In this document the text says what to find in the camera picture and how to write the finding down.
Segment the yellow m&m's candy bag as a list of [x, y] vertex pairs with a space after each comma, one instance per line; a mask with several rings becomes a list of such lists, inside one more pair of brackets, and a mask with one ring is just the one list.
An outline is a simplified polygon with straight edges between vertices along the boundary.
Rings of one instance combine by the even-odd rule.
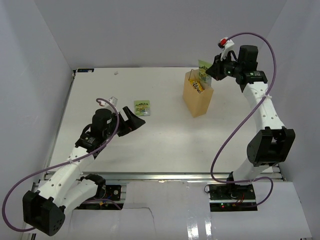
[[197, 93], [201, 94], [205, 91], [205, 88], [201, 85], [201, 82], [197, 79], [189, 79], [188, 82], [196, 90]]

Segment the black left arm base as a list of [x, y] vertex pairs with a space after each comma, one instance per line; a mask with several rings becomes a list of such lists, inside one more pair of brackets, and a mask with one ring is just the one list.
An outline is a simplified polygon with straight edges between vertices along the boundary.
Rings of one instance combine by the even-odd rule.
[[77, 187], [81, 190], [91, 188], [89, 190], [90, 195], [84, 203], [93, 203], [97, 201], [106, 202], [107, 200], [119, 201], [121, 199], [121, 185], [110, 185], [106, 183], [106, 180], [98, 174], [89, 174], [82, 176], [78, 182]]

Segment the brown paper bag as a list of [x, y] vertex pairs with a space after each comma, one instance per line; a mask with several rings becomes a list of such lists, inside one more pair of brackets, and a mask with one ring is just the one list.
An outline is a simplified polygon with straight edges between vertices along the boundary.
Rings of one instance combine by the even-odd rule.
[[207, 113], [214, 89], [199, 80], [205, 90], [202, 93], [198, 93], [189, 83], [189, 79], [199, 80], [199, 70], [191, 69], [185, 74], [182, 95], [189, 112], [196, 118]]

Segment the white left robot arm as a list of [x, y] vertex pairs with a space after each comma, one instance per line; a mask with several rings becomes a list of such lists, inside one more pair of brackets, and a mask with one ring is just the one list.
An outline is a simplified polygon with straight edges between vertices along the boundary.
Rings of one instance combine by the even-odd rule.
[[124, 107], [123, 111], [127, 120], [107, 108], [96, 110], [91, 123], [75, 142], [66, 164], [35, 192], [25, 193], [22, 209], [27, 224], [53, 236], [62, 227], [68, 213], [88, 199], [99, 200], [105, 196], [106, 180], [97, 174], [83, 177], [77, 186], [74, 183], [105, 148], [108, 140], [114, 135], [125, 136], [146, 123], [128, 107]]

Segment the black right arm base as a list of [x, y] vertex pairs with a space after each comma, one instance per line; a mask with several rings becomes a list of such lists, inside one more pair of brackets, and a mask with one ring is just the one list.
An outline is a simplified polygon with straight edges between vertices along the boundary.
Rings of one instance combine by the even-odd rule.
[[204, 192], [209, 197], [210, 211], [248, 212], [257, 211], [253, 185], [207, 184]]

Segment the green snack packet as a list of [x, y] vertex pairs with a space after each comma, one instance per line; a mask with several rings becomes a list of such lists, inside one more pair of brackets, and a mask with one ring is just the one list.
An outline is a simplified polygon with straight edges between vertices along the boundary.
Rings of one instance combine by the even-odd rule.
[[212, 63], [204, 60], [198, 60], [198, 79], [208, 86], [212, 85], [212, 77], [206, 71], [212, 66]]
[[151, 104], [149, 100], [135, 100], [134, 102], [134, 114], [138, 117], [151, 115]]

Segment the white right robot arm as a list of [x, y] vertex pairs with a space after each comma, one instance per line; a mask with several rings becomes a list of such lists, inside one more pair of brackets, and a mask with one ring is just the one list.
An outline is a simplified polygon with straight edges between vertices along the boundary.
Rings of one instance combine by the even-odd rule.
[[243, 195], [243, 186], [251, 184], [264, 170], [287, 159], [296, 134], [280, 120], [267, 92], [271, 85], [265, 73], [257, 69], [257, 46], [240, 46], [236, 60], [232, 60], [235, 54], [233, 47], [227, 43], [221, 43], [219, 47], [222, 52], [214, 57], [206, 73], [217, 81], [226, 77], [235, 78], [249, 103], [249, 115], [256, 125], [256, 135], [247, 145], [245, 161], [230, 173], [226, 181], [226, 195], [236, 200]]

